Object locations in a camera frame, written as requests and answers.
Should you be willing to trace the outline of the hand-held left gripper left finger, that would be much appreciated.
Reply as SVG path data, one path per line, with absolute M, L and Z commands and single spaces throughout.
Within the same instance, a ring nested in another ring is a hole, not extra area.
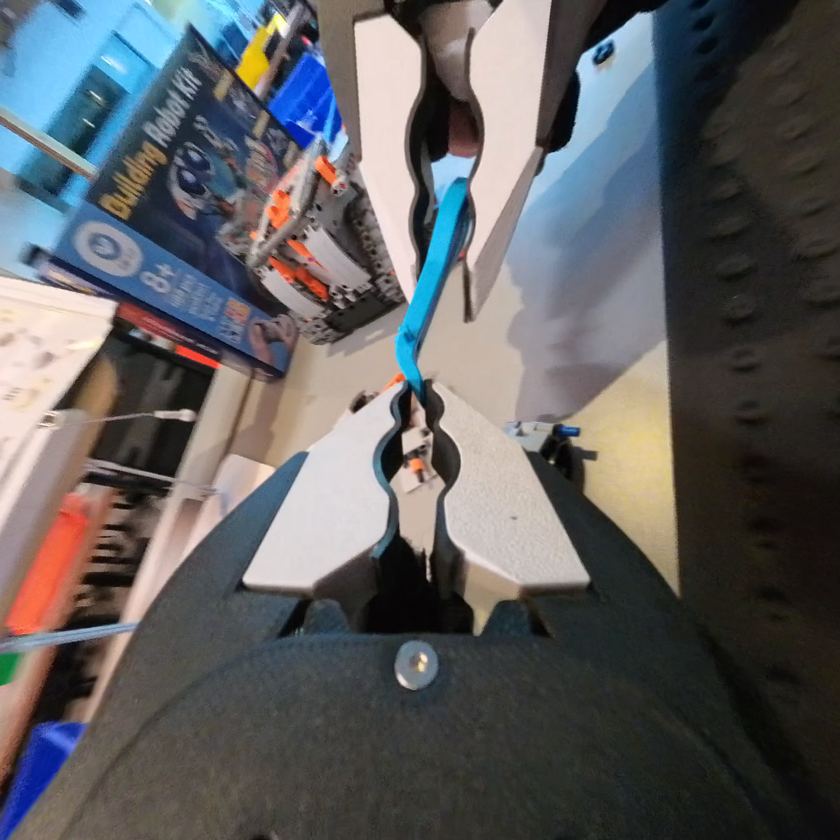
M 373 600 L 411 613 L 412 551 L 391 486 L 411 400 L 408 384 L 393 384 L 309 447 L 243 575 L 246 590 L 333 600 L 350 616 Z

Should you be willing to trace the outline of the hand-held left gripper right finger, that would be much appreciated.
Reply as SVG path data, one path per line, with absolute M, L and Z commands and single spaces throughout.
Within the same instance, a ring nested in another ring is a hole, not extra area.
M 424 397 L 444 484 L 431 557 L 441 595 L 482 632 L 502 602 L 585 592 L 591 576 L 527 451 L 445 385 L 426 381 Z

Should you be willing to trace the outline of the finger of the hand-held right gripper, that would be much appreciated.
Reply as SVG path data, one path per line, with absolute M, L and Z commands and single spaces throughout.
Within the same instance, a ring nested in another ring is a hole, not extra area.
M 469 42 L 468 84 L 480 149 L 468 184 L 465 320 L 477 320 L 496 282 L 538 168 L 537 130 L 551 1 L 505 1 Z
M 424 197 L 413 133 L 427 88 L 427 40 L 392 14 L 354 17 L 360 173 L 396 279 L 417 281 L 423 258 L 415 231 Z

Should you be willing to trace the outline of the grey black wheel Lego assembly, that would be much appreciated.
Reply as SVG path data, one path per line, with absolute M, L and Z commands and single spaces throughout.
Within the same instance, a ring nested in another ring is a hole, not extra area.
M 555 424 L 557 423 L 514 421 L 507 423 L 504 431 L 524 450 L 541 456 L 564 477 L 571 479 L 574 474 L 574 438 L 556 436 L 553 433 Z

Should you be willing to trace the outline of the grey orange axle assembly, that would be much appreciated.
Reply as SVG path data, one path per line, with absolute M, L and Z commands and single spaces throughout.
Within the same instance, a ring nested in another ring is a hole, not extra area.
M 410 493 L 436 477 L 432 467 L 433 433 L 425 409 L 405 377 L 389 382 L 396 388 L 392 404 L 395 429 L 387 439 L 382 456 L 385 483 Z

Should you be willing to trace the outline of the light blue plastic tool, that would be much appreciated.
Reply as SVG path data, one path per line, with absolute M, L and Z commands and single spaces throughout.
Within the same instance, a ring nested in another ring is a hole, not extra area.
M 421 405 L 426 402 L 424 376 L 418 364 L 446 280 L 458 262 L 472 226 L 469 183 L 455 179 L 438 206 L 427 256 L 412 299 L 395 336 L 395 359 L 405 382 Z

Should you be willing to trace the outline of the person's right hand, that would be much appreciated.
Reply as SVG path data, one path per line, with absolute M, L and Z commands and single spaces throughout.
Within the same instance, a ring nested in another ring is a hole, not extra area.
M 465 101 L 448 100 L 448 153 L 460 159 L 476 158 L 480 152 L 480 131 L 471 107 Z

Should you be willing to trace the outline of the blue plastic bin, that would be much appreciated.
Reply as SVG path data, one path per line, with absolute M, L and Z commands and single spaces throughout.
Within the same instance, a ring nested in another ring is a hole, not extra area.
M 330 146 L 342 120 L 322 58 L 302 55 L 269 100 L 268 111 L 302 149 L 317 138 Z
M 26 813 L 43 793 L 69 756 L 88 725 L 79 721 L 47 721 L 31 732 L 14 772 L 4 810 Z

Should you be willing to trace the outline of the yellow plastic bin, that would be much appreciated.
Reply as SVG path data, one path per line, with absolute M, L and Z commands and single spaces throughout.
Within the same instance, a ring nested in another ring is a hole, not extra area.
M 238 60 L 235 75 L 252 91 L 270 67 L 271 57 L 288 31 L 287 19 L 280 13 L 269 14 L 257 27 Z

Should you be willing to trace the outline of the grey orange toy robot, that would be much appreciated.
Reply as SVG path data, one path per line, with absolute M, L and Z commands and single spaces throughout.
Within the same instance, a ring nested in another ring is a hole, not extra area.
M 246 265 L 303 338 L 337 343 L 406 303 L 349 148 L 318 138 L 269 196 Z

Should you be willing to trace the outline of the blue robot kit box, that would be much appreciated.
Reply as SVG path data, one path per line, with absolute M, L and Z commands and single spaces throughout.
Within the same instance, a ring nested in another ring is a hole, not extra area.
M 289 143 L 188 25 L 42 277 L 138 308 L 227 364 L 284 376 L 298 326 L 246 260 Z

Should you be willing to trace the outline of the black dimpled panel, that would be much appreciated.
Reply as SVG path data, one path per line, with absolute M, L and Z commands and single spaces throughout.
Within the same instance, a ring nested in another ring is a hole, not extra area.
M 654 17 L 679 586 L 838 838 L 838 2 Z

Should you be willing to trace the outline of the white instruction booklet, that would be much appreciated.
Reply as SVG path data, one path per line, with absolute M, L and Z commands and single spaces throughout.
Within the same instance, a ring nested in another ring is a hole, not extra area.
M 108 337 L 115 301 L 1 277 L 1 472 Z

